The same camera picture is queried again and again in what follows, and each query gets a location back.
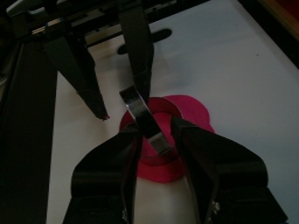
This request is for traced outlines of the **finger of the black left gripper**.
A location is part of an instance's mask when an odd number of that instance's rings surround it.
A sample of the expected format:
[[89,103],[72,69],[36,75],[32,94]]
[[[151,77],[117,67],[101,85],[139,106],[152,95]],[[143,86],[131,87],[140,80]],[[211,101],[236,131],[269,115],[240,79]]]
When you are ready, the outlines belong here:
[[72,35],[44,43],[52,64],[75,88],[95,117],[107,120],[108,112],[99,90],[95,60],[85,44]]
[[117,0],[119,22],[139,94],[148,102],[155,47],[141,0]]

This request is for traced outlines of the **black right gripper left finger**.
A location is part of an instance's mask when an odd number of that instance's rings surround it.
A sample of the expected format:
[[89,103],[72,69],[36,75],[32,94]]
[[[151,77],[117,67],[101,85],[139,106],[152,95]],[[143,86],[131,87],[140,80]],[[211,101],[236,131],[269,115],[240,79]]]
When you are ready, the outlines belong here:
[[125,126],[80,160],[61,224],[133,224],[141,142],[136,126]]

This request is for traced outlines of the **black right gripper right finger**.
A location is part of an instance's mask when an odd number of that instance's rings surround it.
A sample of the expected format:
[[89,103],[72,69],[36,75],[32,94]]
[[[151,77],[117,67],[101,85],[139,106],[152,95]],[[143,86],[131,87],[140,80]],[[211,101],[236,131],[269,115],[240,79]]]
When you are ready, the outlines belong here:
[[267,187],[267,167],[259,155],[179,117],[171,120],[171,130],[196,224],[288,224]]

